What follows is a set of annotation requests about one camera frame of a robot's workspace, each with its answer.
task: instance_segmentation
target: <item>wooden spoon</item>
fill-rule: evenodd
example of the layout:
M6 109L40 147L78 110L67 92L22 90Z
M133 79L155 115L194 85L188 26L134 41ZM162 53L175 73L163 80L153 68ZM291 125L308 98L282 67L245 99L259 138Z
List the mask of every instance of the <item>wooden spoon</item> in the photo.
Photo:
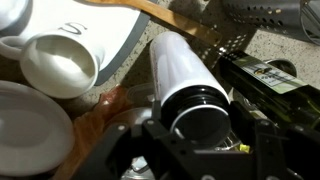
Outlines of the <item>wooden spoon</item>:
M198 22L192 21L180 14L174 13L169 9L163 8L148 0L86 0L98 4L121 4L128 5L145 11L187 33L193 35L210 45L216 46L222 36L217 31L208 28Z

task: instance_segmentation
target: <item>white ceramic dish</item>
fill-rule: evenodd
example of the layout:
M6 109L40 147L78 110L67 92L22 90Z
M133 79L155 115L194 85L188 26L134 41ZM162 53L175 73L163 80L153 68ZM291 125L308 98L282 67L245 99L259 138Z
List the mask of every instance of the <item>white ceramic dish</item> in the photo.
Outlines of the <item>white ceramic dish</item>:
M0 81L0 175L51 170L73 144L72 122L57 103L27 86Z

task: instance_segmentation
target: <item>granite surface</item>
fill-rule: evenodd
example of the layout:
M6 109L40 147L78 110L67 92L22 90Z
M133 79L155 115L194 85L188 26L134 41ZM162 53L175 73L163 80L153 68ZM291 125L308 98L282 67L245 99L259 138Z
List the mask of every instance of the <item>granite surface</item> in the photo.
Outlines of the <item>granite surface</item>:
M291 60L296 65L298 77L320 88L320 78L318 76L320 67L319 46L264 31L256 31L246 24L237 24L225 16L220 0L159 0L159 4L215 28L223 35L220 45L230 51L242 49L260 59L286 58ZM129 88L137 84L152 82L149 62L150 42L156 35L168 30L176 31L185 36L195 53L215 74L214 65L218 58L216 48L208 46L156 17L151 17L131 54L108 81L101 86L93 87L78 98L55 99L55 101L73 119L89 111L98 102L101 93L109 91L117 84ZM28 85L21 74L18 62L4 57L0 57L0 80Z

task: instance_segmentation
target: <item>yellow label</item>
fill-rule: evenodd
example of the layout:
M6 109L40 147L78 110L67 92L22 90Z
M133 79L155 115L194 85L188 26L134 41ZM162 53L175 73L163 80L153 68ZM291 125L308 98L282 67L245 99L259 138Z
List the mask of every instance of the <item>yellow label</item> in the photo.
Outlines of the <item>yellow label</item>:
M300 79L251 56L233 61L233 63L279 94L308 85Z

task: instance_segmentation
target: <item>black bottle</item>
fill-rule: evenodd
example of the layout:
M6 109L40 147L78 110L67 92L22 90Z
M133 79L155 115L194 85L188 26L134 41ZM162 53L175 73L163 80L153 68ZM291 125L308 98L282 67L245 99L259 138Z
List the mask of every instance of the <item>black bottle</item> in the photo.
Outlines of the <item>black bottle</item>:
M220 74L271 120L320 131L320 90L242 51L219 59Z

